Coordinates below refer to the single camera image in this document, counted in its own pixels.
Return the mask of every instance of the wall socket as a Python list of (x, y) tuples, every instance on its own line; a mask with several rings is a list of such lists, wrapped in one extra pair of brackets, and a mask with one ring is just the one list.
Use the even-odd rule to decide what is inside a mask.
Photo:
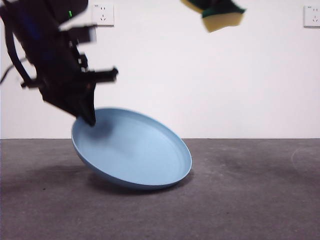
[(304, 6), (303, 18), (305, 28), (320, 28), (320, 5)]
[(115, 25), (115, 7), (112, 3), (97, 3), (92, 5), (92, 23), (98, 26)]

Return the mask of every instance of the white wall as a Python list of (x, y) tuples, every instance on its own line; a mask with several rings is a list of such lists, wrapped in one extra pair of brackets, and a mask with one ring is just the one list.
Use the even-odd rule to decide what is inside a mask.
[[(303, 28), (303, 5), (319, 0), (237, 0), (242, 24), (212, 33), (180, 0), (114, 2), (115, 28), (79, 48), (92, 69), (119, 70), (97, 86), (97, 108), (147, 114), (182, 138), (320, 137), (320, 30)], [(71, 24), (89, 22), (88, 11)], [(74, 117), (20, 82), (12, 71), (1, 86), (1, 137), (70, 138)]]

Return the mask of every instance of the sponge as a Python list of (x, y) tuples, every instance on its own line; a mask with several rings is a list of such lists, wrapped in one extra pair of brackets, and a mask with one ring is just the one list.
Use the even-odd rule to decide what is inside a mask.
[(202, 12), (204, 26), (209, 32), (218, 29), (237, 26), (240, 24), (243, 13), (246, 11), (238, 7), (232, 0), (181, 0), (188, 7)]

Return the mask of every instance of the green scouring pad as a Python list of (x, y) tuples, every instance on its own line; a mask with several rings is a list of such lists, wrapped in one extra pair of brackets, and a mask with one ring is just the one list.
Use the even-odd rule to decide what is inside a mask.
[[(200, 2), (201, 6), (206, 6), (204, 4), (204, 0), (198, 0), (197, 2)], [(202, 13), (202, 18), (206, 18), (213, 15), (219, 15), (219, 14), (231, 14), (231, 13), (238, 13), (243, 14), (246, 10), (238, 7), (235, 5), (231, 0), (214, 0), (212, 1), (211, 5)]]

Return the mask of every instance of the light blue plastic plate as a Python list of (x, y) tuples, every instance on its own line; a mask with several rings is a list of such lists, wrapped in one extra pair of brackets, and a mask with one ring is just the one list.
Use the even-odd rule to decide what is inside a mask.
[(96, 124), (79, 117), (72, 142), (83, 162), (118, 185), (153, 190), (169, 187), (191, 170), (185, 143), (158, 121), (137, 112), (104, 108), (95, 111)]

